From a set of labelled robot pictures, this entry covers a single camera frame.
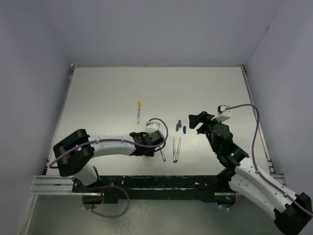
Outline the purple pen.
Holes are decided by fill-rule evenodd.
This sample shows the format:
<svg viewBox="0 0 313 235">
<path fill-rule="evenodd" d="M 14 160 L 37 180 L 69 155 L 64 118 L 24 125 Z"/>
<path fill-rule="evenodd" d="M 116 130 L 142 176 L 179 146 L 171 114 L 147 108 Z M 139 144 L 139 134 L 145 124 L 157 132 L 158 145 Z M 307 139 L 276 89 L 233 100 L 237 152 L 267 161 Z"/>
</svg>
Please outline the purple pen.
<svg viewBox="0 0 313 235">
<path fill-rule="evenodd" d="M 160 153 L 161 153 L 162 160 L 163 160 L 164 162 L 166 162 L 166 158 L 165 158 L 165 155 L 164 155 L 163 150 L 161 150 Z"/>
</svg>

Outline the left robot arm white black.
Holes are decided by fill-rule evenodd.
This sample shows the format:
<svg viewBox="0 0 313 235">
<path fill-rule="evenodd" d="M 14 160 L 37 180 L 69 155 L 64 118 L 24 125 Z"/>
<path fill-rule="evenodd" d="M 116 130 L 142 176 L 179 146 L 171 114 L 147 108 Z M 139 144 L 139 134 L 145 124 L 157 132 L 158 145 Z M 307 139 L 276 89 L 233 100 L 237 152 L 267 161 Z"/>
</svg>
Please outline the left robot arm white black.
<svg viewBox="0 0 313 235">
<path fill-rule="evenodd" d="M 101 181 L 96 167 L 89 165 L 92 158 L 111 155 L 153 157 L 165 140 L 159 130 L 105 138 L 78 129 L 55 144 L 53 152 L 60 176 L 73 176 L 88 191 L 95 192 Z"/>
</svg>

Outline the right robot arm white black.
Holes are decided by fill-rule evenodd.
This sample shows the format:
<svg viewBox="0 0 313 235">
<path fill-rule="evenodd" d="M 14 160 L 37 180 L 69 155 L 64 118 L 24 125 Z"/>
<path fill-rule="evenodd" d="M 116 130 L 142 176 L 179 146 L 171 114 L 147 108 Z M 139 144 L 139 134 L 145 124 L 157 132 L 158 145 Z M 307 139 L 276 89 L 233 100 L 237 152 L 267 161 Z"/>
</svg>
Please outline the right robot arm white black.
<svg viewBox="0 0 313 235">
<path fill-rule="evenodd" d="M 201 112 L 189 115 L 189 127 L 197 129 L 209 141 L 224 170 L 219 173 L 218 188 L 240 193 L 273 220 L 285 235 L 297 235 L 312 219 L 312 201 L 305 194 L 298 194 L 279 183 L 258 167 L 255 161 L 233 141 L 229 126 L 222 123 L 227 118 Z"/>
</svg>

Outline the yellow pen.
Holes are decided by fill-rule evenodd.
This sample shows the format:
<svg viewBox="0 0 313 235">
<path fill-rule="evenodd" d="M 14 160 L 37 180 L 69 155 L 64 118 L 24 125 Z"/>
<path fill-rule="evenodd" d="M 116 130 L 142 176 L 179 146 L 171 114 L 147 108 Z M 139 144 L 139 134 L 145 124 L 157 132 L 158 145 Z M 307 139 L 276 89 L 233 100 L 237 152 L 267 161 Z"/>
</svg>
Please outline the yellow pen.
<svg viewBox="0 0 313 235">
<path fill-rule="evenodd" d="M 140 123 L 140 110 L 141 110 L 141 107 L 140 108 L 137 107 L 137 117 L 136 117 L 136 123 L 137 124 Z"/>
</svg>

